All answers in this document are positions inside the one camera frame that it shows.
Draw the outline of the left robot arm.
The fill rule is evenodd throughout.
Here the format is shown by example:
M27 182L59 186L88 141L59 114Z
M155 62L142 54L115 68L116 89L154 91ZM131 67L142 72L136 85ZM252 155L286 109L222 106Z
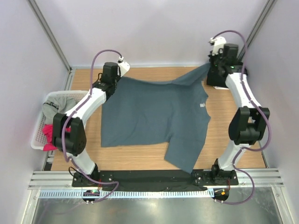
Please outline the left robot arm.
M129 71L126 61L107 62L88 93L70 110L57 113L53 118L52 144L64 153L83 175L83 182L93 187L99 183L98 166L86 150L85 126L91 115L114 93L119 80Z

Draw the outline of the grey t-shirt in basket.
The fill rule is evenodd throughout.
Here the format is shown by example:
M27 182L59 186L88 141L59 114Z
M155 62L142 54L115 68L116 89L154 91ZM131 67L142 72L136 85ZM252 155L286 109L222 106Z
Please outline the grey t-shirt in basket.
M42 105L42 111L45 116L45 124L53 124L53 118L57 113L64 114L76 104L76 100L72 97L48 97L48 99Z

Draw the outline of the aluminium frame rail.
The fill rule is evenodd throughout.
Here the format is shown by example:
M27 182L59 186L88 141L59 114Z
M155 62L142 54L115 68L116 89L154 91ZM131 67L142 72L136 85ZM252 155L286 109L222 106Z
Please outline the aluminium frame rail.
M124 170L101 171L97 183L78 172L36 171L31 176L29 189L66 189L102 187L111 189L114 181L119 182L119 191L163 191L168 188L183 190L185 187L277 187L283 186L280 173L275 168L250 168L243 172L197 169L188 174L180 170Z

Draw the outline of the folded black t-shirt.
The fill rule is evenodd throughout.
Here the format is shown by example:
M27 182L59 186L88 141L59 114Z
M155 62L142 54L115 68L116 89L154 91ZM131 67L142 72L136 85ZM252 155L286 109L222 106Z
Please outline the folded black t-shirt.
M226 86L226 78L228 74L234 72L240 73L242 65L224 65L224 66L212 66L207 74L206 84L214 87L228 88Z

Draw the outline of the blue-grey t-shirt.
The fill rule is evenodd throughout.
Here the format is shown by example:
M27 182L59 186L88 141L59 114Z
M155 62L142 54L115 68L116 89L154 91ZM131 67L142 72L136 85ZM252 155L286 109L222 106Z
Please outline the blue-grey t-shirt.
M164 82L122 78L102 106L101 146L166 142L165 160L192 172L205 144L210 116L202 80L209 64Z

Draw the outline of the white plastic basket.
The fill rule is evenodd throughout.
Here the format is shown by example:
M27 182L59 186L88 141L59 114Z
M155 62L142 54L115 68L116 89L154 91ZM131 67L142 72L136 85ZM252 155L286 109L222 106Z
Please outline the white plastic basket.
M87 93L88 91L82 91L82 90L54 91L54 92L50 92L45 99L47 100L49 97L71 97L75 99L76 102L79 102ZM36 121L33 137L30 143L33 149L43 151L44 145L47 144L47 138L43 134L44 125L45 125L45 116L43 112L40 112Z

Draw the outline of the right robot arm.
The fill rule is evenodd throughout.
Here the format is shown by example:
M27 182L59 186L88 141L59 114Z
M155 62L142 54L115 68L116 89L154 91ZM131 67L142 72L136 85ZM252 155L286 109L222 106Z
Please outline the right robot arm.
M245 150L263 138L270 111L259 104L249 87L247 70L237 58L238 45L217 41L211 45L206 84L229 89L237 111L228 127L229 144L205 177L212 185L237 184L235 164Z

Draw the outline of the pink t-shirt in basket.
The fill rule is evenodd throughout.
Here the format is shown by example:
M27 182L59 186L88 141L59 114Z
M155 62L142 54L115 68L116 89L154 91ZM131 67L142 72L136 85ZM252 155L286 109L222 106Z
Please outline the pink t-shirt in basket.
M43 151L47 152L57 150L57 147L52 144L53 125L45 125L42 132L46 137L46 144L43 147Z

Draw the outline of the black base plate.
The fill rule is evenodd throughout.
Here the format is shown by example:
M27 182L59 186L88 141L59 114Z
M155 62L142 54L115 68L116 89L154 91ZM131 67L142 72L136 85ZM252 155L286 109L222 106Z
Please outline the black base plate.
M235 171L194 169L182 170L103 170L98 181L117 181L117 191L126 192L184 192L204 191L206 186L237 186Z

